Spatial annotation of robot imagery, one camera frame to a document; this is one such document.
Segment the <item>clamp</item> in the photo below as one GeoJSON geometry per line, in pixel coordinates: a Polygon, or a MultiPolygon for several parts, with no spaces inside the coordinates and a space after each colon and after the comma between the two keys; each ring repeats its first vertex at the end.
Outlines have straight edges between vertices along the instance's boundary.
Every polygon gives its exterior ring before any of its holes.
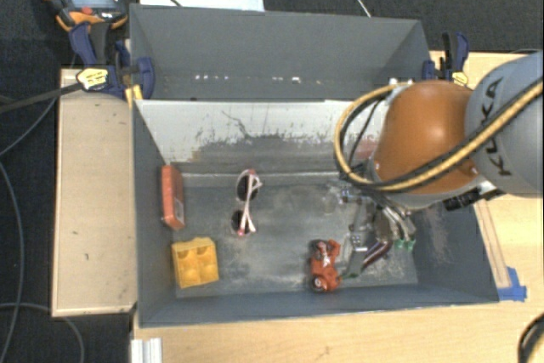
{"type": "Polygon", "coordinates": [[[130,65],[130,53],[122,41],[113,45],[115,64],[109,65],[106,49],[110,24],[88,22],[74,26],[68,33],[72,50],[82,59],[85,69],[77,80],[85,91],[102,92],[124,99],[125,91],[139,85],[142,97],[149,99],[155,87],[155,71],[149,57],[136,59],[130,65]]]}
{"type": "Polygon", "coordinates": [[[445,56],[440,58],[440,68],[437,70],[432,60],[423,63],[422,79],[442,79],[467,85],[468,80],[463,73],[463,66],[468,59],[468,39],[460,32],[444,32],[442,34],[445,56]]]}

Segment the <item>bin floor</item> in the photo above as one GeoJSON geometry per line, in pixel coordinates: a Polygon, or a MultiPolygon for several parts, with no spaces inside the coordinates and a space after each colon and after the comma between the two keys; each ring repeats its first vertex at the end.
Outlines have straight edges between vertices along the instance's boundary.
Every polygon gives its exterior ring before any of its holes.
{"type": "MultiPolygon", "coordinates": [[[[356,204],[326,207],[327,179],[323,184],[291,184],[264,187],[251,202],[257,233],[238,236],[230,218],[237,202],[233,187],[186,187],[186,227],[173,232],[174,241],[209,236],[216,243],[219,281],[181,289],[178,298],[211,297],[261,292],[311,292],[309,290],[310,242],[334,239],[342,245],[337,268],[342,274],[349,255],[349,225],[358,212],[356,204]]],[[[392,248],[358,278],[342,286],[383,286],[417,283],[410,252],[392,248]]]]}

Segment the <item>yellow lego brick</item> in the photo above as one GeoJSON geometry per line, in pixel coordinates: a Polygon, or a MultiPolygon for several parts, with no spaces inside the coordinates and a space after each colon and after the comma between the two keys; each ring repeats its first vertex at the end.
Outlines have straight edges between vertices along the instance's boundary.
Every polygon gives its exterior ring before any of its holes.
{"type": "Polygon", "coordinates": [[[173,243],[172,257],[176,282],[181,288],[219,280],[215,243],[209,237],[173,243]]]}

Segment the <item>gray bin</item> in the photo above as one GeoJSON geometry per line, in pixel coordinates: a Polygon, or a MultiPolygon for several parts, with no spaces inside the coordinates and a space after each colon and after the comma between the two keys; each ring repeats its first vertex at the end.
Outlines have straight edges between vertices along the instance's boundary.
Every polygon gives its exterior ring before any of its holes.
{"type": "Polygon", "coordinates": [[[357,212],[355,204],[331,210],[324,201],[337,179],[336,120],[347,99],[388,77],[419,76],[428,51],[418,22],[132,6],[131,26],[133,55],[151,56],[158,75],[154,99],[133,108],[141,327],[498,300],[472,208],[419,213],[413,252],[392,250],[334,293],[307,286],[310,241],[343,244],[357,212]],[[293,47],[318,29],[319,50],[293,47]],[[204,71],[207,82],[196,83],[204,71]],[[229,79],[220,78],[226,71],[229,79]],[[178,232],[160,220],[165,163],[184,175],[187,225],[178,232]],[[258,233],[240,238],[230,216],[236,178],[248,167],[264,186],[252,202],[258,233]],[[170,245],[196,236],[216,243],[220,280],[180,289],[170,245]]]}

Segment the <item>red object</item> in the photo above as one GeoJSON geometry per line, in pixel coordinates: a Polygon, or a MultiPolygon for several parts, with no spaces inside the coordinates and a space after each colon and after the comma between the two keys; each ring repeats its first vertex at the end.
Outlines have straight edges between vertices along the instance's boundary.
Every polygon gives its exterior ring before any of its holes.
{"type": "Polygon", "coordinates": [[[164,224],[174,230],[185,227],[184,184],[181,172],[172,165],[161,169],[162,213],[164,224]]]}
{"type": "Polygon", "coordinates": [[[341,278],[334,267],[339,254],[340,244],[333,239],[314,244],[310,259],[310,284],[315,292],[331,292],[340,285],[341,278]]]}
{"type": "Polygon", "coordinates": [[[82,9],[81,9],[82,13],[85,14],[85,15],[93,15],[93,9],[90,8],[89,6],[84,6],[82,9]]]}

